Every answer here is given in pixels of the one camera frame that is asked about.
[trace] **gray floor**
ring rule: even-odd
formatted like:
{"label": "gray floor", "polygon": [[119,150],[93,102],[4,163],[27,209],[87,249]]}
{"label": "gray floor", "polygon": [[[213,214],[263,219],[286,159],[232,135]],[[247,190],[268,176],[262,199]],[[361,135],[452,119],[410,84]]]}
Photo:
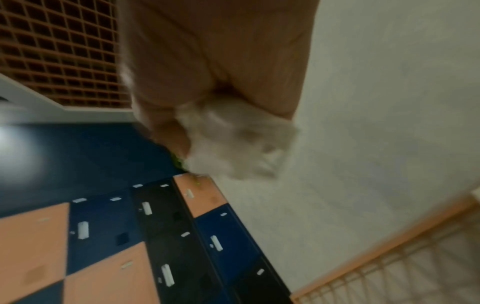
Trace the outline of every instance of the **gray floor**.
{"label": "gray floor", "polygon": [[216,179],[291,290],[480,184],[480,2],[323,0],[276,182]]}

